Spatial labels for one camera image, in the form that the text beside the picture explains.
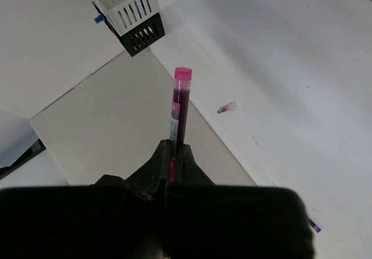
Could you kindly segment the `clear spray bottle blue cap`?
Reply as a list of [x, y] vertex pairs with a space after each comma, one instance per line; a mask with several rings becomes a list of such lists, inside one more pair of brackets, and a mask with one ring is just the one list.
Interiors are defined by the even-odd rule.
[[94, 20], [95, 20], [95, 23], [104, 22], [105, 16], [103, 14], [99, 14]]

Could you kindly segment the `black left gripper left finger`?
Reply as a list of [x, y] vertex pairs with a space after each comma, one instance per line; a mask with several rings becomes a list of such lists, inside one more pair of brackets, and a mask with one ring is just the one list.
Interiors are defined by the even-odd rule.
[[155, 193], [170, 143], [128, 179], [1, 190], [2, 258], [163, 258]]

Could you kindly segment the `red gel pen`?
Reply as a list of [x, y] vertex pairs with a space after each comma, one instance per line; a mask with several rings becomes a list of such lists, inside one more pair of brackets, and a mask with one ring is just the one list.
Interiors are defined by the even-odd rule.
[[233, 101], [219, 108], [217, 110], [217, 114], [221, 114], [221, 113], [228, 112], [228, 111], [234, 111], [237, 108], [238, 108], [238, 104], [235, 101]]
[[177, 159], [180, 149], [184, 145], [191, 80], [192, 70], [190, 68], [178, 67], [175, 69], [169, 135], [171, 142], [169, 181], [171, 182], [176, 179]]

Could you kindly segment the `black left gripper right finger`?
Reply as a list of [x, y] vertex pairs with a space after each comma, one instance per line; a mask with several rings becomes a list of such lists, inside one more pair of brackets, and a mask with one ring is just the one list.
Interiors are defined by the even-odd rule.
[[201, 173], [191, 147], [180, 151], [182, 177], [167, 185], [162, 242], [171, 258], [313, 258], [306, 208], [292, 190], [222, 186]]

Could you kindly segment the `dark purple gel pen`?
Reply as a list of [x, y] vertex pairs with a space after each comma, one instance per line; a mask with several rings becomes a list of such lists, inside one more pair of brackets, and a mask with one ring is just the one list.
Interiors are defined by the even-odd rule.
[[321, 232], [321, 228], [314, 221], [312, 221], [310, 218], [309, 218], [309, 225], [314, 229], [314, 231], [316, 233]]

